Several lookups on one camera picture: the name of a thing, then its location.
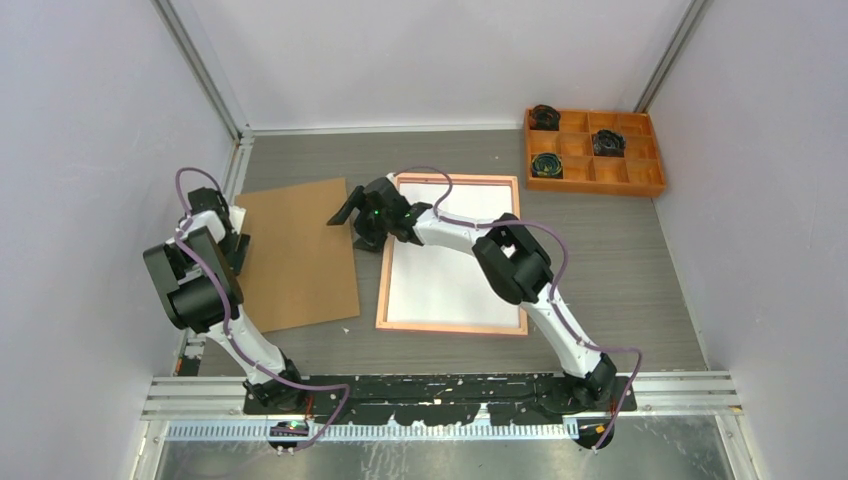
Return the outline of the brown backing board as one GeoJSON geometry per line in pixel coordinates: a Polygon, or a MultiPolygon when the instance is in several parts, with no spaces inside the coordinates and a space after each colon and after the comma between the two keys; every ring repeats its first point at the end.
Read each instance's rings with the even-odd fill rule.
{"type": "Polygon", "coordinates": [[[260,332],[360,314],[351,228],[326,224],[347,197],[343,178],[236,197],[250,236],[238,280],[260,332]]]}

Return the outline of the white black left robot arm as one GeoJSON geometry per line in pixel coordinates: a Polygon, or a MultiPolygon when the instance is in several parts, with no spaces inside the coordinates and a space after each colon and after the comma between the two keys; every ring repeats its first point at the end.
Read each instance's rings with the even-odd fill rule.
{"type": "Polygon", "coordinates": [[[244,370],[244,388],[264,407],[298,412],[307,389],[293,361],[258,331],[246,313],[237,276],[250,237],[246,210],[214,188],[188,193],[188,213],[173,237],[143,252],[155,291],[171,323],[215,341],[244,370]]]}

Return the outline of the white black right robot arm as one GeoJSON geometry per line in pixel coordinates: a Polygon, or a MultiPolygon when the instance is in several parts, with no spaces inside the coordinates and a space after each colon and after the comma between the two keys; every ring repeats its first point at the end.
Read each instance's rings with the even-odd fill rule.
{"type": "Polygon", "coordinates": [[[476,260],[490,289],[520,307],[553,347],[565,375],[565,389],[584,410],[596,410],[614,392],[617,368],[594,344],[568,309],[559,290],[562,274],[534,237],[538,224],[512,213],[472,219],[434,203],[411,202],[390,173],[357,186],[328,219],[330,226],[353,222],[355,248],[379,252],[388,238],[421,247],[444,247],[476,260]]]}

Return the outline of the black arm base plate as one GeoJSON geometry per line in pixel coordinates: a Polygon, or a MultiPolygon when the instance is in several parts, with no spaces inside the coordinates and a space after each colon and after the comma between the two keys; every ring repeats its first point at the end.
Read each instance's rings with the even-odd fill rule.
{"type": "Polygon", "coordinates": [[[562,374],[450,374],[450,375],[314,375],[301,381],[328,386],[328,391],[305,391],[304,404],[293,411],[264,407],[245,390],[243,412],[248,415],[295,415],[318,423],[330,419],[350,387],[347,401],[332,425],[426,426],[468,425],[483,413],[495,426],[547,425],[566,415],[590,412],[606,416],[618,403],[624,412],[637,409],[626,378],[618,376],[605,400],[590,404],[576,397],[576,383],[562,374]]]}

